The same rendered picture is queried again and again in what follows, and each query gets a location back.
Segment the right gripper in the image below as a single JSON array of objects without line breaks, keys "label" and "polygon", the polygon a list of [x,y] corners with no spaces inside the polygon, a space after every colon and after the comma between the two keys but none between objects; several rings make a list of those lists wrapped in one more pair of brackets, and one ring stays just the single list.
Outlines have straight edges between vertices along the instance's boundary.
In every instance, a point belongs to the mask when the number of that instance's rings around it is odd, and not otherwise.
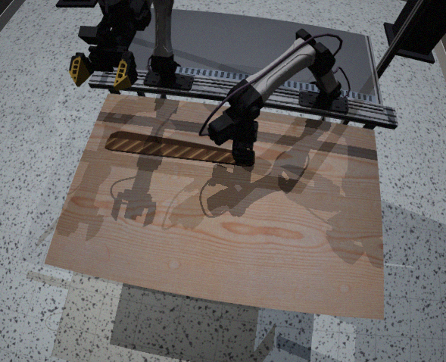
[{"label": "right gripper", "polygon": [[76,52],[76,55],[71,57],[69,74],[77,87],[80,87],[94,73],[94,70],[113,72],[113,67],[118,67],[114,81],[115,91],[129,88],[138,80],[135,58],[128,50],[129,43],[123,36],[112,34],[119,46],[89,46],[88,57],[80,52]]}]

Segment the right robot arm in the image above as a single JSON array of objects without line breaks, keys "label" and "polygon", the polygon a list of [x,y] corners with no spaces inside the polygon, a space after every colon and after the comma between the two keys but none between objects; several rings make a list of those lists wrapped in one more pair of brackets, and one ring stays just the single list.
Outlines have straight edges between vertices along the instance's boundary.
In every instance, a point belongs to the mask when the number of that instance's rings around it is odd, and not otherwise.
[{"label": "right robot arm", "polygon": [[89,45],[113,47],[113,45],[119,46],[112,34],[116,33],[123,36],[130,45],[136,31],[144,31],[150,24],[151,4],[153,4],[155,22],[154,50],[151,56],[153,72],[147,72],[143,83],[145,86],[191,90],[194,77],[175,74],[177,63],[173,60],[171,45],[171,14],[174,0],[105,1],[108,3],[109,17],[103,17],[96,27],[80,26],[78,37]]}]

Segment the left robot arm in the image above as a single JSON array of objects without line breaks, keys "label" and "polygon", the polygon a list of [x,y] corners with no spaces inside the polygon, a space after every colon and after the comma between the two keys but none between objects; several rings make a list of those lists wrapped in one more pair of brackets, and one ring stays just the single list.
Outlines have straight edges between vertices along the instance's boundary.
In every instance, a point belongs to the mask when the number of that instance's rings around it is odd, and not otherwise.
[{"label": "left robot arm", "polygon": [[305,42],[312,37],[311,34],[308,36],[307,34],[309,33],[304,29],[297,31],[295,42],[284,54],[263,70],[243,79],[230,89],[227,96],[253,80],[251,85],[246,86],[228,100],[230,107],[223,111],[223,115],[209,123],[207,130],[210,139],[215,141],[216,145],[222,145],[228,140],[236,140],[237,130],[250,130],[254,126],[254,120],[260,115],[264,102],[283,83],[306,67],[318,82],[314,84],[320,93],[318,95],[312,92],[300,92],[299,105],[348,113],[348,99],[339,97],[342,86],[332,72],[335,64],[334,56],[321,42],[317,43],[314,39],[308,43]]}]

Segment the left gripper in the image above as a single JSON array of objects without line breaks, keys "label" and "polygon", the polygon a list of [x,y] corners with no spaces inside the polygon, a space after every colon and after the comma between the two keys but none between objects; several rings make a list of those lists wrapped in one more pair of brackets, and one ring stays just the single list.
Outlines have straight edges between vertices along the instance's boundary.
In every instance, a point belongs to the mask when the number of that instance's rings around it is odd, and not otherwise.
[{"label": "left gripper", "polygon": [[[236,140],[232,143],[232,156],[238,164],[250,165],[254,158],[254,151],[247,151],[249,148],[253,150],[253,144],[257,141],[258,122],[254,121],[252,129],[246,132],[238,131]],[[254,134],[255,131],[255,134]]]}]

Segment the black slotted metal crossbar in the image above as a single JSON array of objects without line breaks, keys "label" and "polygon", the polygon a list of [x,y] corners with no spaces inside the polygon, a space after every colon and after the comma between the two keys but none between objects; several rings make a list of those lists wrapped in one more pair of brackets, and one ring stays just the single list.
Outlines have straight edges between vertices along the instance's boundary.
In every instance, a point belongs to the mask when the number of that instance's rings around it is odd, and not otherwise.
[{"label": "black slotted metal crossbar", "polygon": [[[94,71],[88,84],[94,89],[113,89],[116,74],[106,74],[103,71]],[[146,92],[162,95],[175,95],[190,98],[202,98],[214,101],[223,101],[230,89],[234,86],[225,86],[213,83],[193,82],[191,90],[170,89],[156,86],[145,86],[145,76],[138,76],[138,80],[129,88],[121,91]],[[274,92],[268,101],[264,102],[265,108],[275,108],[285,111],[294,111],[304,114],[312,114],[322,117],[330,117],[339,120],[347,120],[372,126],[380,126],[394,130],[398,126],[395,108],[383,106],[384,111],[348,105],[348,113],[327,111],[317,108],[309,108],[299,105],[299,96]]]}]

